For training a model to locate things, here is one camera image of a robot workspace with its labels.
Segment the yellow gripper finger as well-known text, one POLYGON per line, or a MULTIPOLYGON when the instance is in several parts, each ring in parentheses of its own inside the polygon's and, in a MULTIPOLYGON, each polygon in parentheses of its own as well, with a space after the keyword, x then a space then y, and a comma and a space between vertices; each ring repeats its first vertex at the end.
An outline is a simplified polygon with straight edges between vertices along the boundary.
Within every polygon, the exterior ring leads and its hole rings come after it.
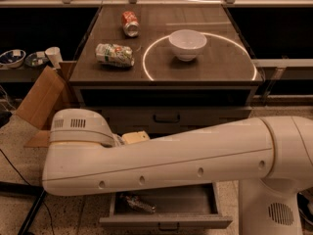
POLYGON ((133 144, 147 141, 150 139, 150 136, 147 134, 146 131, 135 131, 123 134, 122 139, 126 144, 133 144))

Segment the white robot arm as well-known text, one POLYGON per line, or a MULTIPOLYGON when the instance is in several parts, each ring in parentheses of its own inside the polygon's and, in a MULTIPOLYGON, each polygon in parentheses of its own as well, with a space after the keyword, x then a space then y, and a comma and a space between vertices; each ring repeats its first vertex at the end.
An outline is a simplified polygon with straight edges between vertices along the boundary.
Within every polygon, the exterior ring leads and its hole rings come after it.
POLYGON ((98 113, 66 109, 53 117, 42 175, 59 196, 231 180, 241 235, 302 235, 296 195, 313 186, 313 121, 253 117, 121 145, 98 113))

